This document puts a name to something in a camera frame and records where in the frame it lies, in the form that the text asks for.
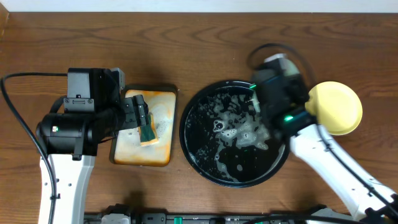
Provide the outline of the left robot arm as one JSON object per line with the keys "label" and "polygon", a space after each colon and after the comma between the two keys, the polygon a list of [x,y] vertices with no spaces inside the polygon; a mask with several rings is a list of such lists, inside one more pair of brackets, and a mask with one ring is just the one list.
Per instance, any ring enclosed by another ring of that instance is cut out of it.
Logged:
{"label": "left robot arm", "polygon": [[150,123],[142,95],[123,98],[119,68],[70,68],[67,95],[37,125],[43,147],[39,223],[83,223],[98,145],[120,130]]}

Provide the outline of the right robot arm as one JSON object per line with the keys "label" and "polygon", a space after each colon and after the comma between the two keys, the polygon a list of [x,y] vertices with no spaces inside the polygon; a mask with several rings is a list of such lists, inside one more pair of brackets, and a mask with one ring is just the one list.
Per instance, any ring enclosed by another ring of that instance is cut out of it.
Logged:
{"label": "right robot arm", "polygon": [[363,115],[359,97],[339,82],[311,90],[299,74],[255,74],[264,122],[290,151],[330,186],[360,223],[397,223],[397,193],[365,171],[334,139],[352,132]]}

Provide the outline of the green yellow sponge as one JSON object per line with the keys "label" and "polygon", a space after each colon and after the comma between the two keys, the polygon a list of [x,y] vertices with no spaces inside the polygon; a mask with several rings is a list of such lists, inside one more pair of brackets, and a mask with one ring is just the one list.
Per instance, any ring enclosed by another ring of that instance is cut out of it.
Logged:
{"label": "green yellow sponge", "polygon": [[141,146],[149,146],[159,142],[152,113],[149,114],[149,124],[139,128],[139,135]]}

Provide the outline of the yellow plate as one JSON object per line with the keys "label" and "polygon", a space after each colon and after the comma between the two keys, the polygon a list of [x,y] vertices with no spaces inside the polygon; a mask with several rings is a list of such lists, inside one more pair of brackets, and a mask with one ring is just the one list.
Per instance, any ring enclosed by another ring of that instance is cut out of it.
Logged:
{"label": "yellow plate", "polygon": [[363,117],[363,107],[358,95],[340,82],[322,82],[309,91],[306,110],[334,136],[354,131]]}

